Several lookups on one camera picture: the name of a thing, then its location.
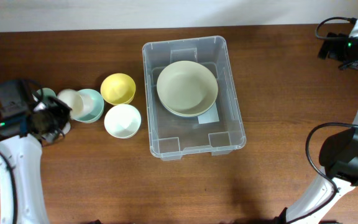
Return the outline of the cream cup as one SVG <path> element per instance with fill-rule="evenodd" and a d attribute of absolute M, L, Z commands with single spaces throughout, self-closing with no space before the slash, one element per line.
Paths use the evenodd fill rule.
<path fill-rule="evenodd" d="M 77 119 L 85 115 L 83 99 L 77 91 L 72 89 L 62 90 L 57 98 L 71 109 L 71 118 Z"/>

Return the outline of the cream plate front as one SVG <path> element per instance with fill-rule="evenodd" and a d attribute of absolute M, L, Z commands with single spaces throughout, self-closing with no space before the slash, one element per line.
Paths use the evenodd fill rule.
<path fill-rule="evenodd" d="M 202 114 L 206 113 L 208 110 L 210 110 L 213 106 L 216 106 L 216 101 L 214 101 L 214 103 L 211 106 L 207 107 L 205 110 L 203 110 L 203 111 L 201 111 L 199 113 L 193 113 L 193 114 L 197 114 L 198 116 L 202 115 Z"/>

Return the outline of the beige plate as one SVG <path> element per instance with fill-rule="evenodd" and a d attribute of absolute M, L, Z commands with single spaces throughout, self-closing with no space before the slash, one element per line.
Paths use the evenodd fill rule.
<path fill-rule="evenodd" d="M 157 78 L 159 100 L 173 111 L 199 113 L 216 101 L 218 82 L 204 65 L 188 60 L 165 67 Z"/>

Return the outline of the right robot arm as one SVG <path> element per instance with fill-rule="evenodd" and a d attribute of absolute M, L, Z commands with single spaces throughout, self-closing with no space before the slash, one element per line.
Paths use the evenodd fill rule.
<path fill-rule="evenodd" d="M 348 17 L 346 21 L 353 25 L 347 35 L 314 33 L 323 41 L 318 57 L 339 61 L 340 70 L 358 70 L 358 17 Z M 317 130 L 334 126 L 342 131 L 323 142 L 319 163 L 315 164 L 310 155 L 311 138 Z M 314 127 L 306 138 L 305 152 L 317 176 L 299 200 L 273 219 L 274 223 L 321 223 L 345 194 L 358 187 L 358 110 L 351 124 L 330 122 Z"/>

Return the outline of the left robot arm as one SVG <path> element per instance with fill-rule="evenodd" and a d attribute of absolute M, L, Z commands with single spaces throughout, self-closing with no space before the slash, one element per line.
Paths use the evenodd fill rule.
<path fill-rule="evenodd" d="M 42 148 L 69 132 L 70 108 L 29 79 L 0 84 L 0 223 L 48 223 Z"/>

